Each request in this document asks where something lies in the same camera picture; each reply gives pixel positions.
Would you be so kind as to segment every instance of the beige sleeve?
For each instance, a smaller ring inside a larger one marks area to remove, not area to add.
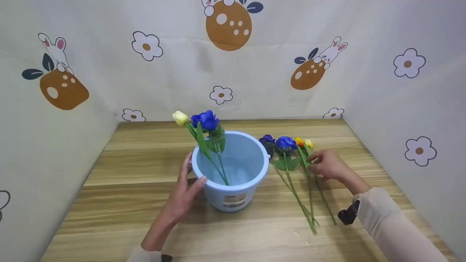
[[[383,188],[354,196],[357,216],[390,262],[448,262]]]
[[[134,247],[127,262],[162,262],[162,252],[145,251],[141,245]]]

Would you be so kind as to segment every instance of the cartoon bunny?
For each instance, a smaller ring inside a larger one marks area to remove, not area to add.
[[[202,5],[204,6],[204,14],[206,16],[212,16],[214,13],[213,5],[217,1],[223,1],[226,6],[231,6],[234,4],[234,0],[202,0]]]
[[[38,37],[40,41],[44,44],[44,46],[47,48],[47,51],[52,55],[53,58],[57,60],[57,69],[60,72],[64,72],[67,70],[69,73],[73,74],[73,70],[69,67],[68,60],[66,58],[65,54],[65,48],[66,48],[66,40],[63,37],[58,37],[55,40],[55,45],[52,44],[50,41],[50,38],[44,34],[44,33],[39,33]]]
[[[340,36],[337,36],[333,39],[333,43],[327,47],[319,56],[314,58],[314,63],[320,63],[320,61],[325,62],[325,66],[323,67],[325,70],[329,69],[330,63],[332,63],[335,58],[338,56],[338,53],[341,51],[345,50],[345,48],[348,46],[347,42],[343,42],[340,44],[340,41],[342,38]]]

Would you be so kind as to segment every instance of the flower bouquet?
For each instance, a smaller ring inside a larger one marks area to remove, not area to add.
[[[185,125],[188,128],[192,137],[197,141],[199,150],[212,162],[225,185],[229,186],[228,180],[226,179],[225,168],[222,163],[222,152],[225,150],[225,130],[220,125],[220,120],[216,118],[212,110],[207,110],[198,115],[191,116],[191,122],[189,122],[188,116],[180,111],[176,111],[172,116],[178,125]],[[208,134],[207,140],[204,138],[204,133]],[[220,168],[214,163],[209,151],[214,152],[219,158],[222,171],[220,171]]]
[[[274,166],[275,171],[278,173],[281,180],[283,180],[283,183],[285,183],[285,185],[288,187],[291,193],[295,196],[296,201],[298,202],[302,212],[304,213],[304,216],[306,217],[306,220],[308,221],[312,233],[317,234],[316,226],[319,225],[319,222],[317,222],[317,220],[314,217],[311,177],[308,170],[309,163],[306,161],[307,156],[310,156],[312,154],[312,142],[309,139],[305,139],[303,141],[301,138],[292,139],[287,136],[282,136],[275,140],[271,135],[265,135],[262,138],[260,138],[259,141],[264,145],[264,147],[267,150],[267,153],[271,156],[270,163]],[[276,154],[278,154],[278,159],[274,159],[274,155]],[[311,211],[309,211],[301,202],[289,173],[300,164],[304,170],[306,180],[308,183],[309,202]],[[283,174],[280,172],[280,170],[285,172],[288,182],[284,179]],[[327,207],[330,216],[332,217],[333,223],[336,225],[336,220],[332,214],[332,211],[330,210],[329,204],[325,200],[325,197],[319,185],[319,181],[317,180],[317,176],[315,176],[315,185],[320,192],[322,200],[325,203],[325,206]]]

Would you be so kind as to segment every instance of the bucket label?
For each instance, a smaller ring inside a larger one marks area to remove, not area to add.
[[[223,207],[239,207],[246,202],[247,193],[236,196],[225,196],[223,198]]]

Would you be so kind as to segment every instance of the wood grain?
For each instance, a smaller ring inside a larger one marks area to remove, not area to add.
[[[260,138],[310,138],[315,150],[330,148],[372,187],[384,187],[406,216],[450,261],[457,261],[405,195],[343,120],[222,121],[226,130]],[[126,261],[140,243],[173,187],[184,156],[196,142],[172,122],[121,123],[97,160],[81,192],[43,256],[43,262]],[[292,172],[307,205],[302,170]],[[334,214],[351,203],[336,181],[322,185]],[[312,235],[295,198],[273,168],[245,209],[227,214],[200,195],[185,221],[174,228],[163,252],[174,261],[386,261],[356,222],[335,226],[315,187],[318,234]]]

